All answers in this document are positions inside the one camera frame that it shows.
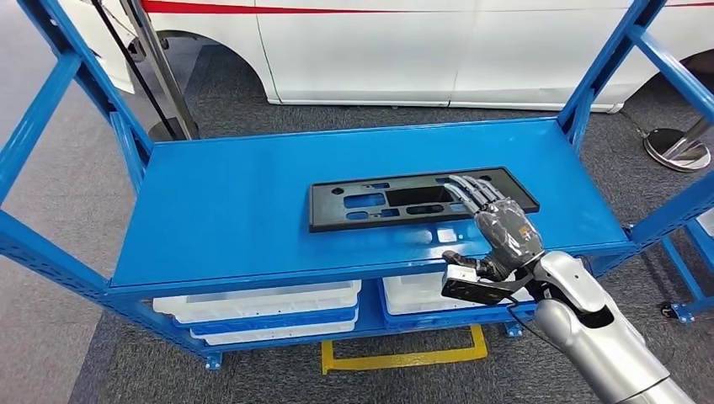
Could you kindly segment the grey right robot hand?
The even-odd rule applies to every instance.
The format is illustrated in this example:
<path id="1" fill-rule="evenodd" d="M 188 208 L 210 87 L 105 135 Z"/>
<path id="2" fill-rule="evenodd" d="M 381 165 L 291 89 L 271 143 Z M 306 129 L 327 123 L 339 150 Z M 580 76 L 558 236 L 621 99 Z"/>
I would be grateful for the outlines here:
<path id="1" fill-rule="evenodd" d="M 445 252 L 447 262 L 473 268 L 479 278 L 500 282 L 544 253 L 541 235 L 520 205 L 491 182 L 450 175 L 444 189 L 473 215 L 477 228 L 491 246 L 491 252 L 481 260 Z"/>

